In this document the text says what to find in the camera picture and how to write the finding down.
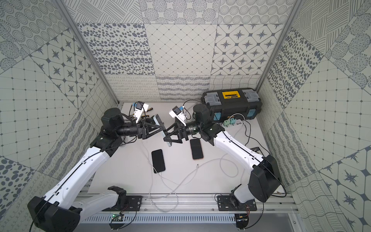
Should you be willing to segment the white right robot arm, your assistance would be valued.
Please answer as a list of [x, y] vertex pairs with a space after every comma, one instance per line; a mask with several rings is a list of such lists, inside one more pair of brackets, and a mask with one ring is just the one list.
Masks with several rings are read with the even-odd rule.
[[175, 119], [175, 123], [167, 129], [173, 131], [163, 138], [165, 142], [181, 144], [183, 139], [188, 140], [190, 135], [199, 133], [204, 141], [234, 157], [250, 172], [249, 182], [232, 191], [232, 197], [238, 202], [256, 199], [265, 203], [282, 185], [276, 159], [272, 155], [264, 156], [254, 152], [233, 138], [221, 125], [214, 122], [214, 115], [207, 106], [196, 104], [193, 107], [193, 120], [190, 122], [186, 122], [185, 114], [177, 106], [170, 110], [169, 115]]

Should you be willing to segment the pink case phone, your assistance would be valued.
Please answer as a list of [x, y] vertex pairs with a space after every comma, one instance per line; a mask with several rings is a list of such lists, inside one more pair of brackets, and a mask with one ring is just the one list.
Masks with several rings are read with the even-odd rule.
[[191, 147], [193, 160], [200, 160], [204, 158], [200, 139], [191, 139], [190, 147]]

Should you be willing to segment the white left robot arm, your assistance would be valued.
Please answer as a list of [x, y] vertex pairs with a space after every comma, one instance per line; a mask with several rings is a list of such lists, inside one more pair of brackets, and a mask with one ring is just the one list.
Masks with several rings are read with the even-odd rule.
[[142, 118], [139, 112], [136, 117], [133, 121], [118, 108], [105, 111], [100, 133], [80, 161], [44, 196], [35, 196], [28, 203], [32, 226], [45, 232], [72, 232], [79, 223], [96, 213], [128, 207], [126, 190], [117, 186], [81, 202], [75, 199], [96, 171], [126, 144], [125, 137], [147, 139], [165, 130], [159, 115]]

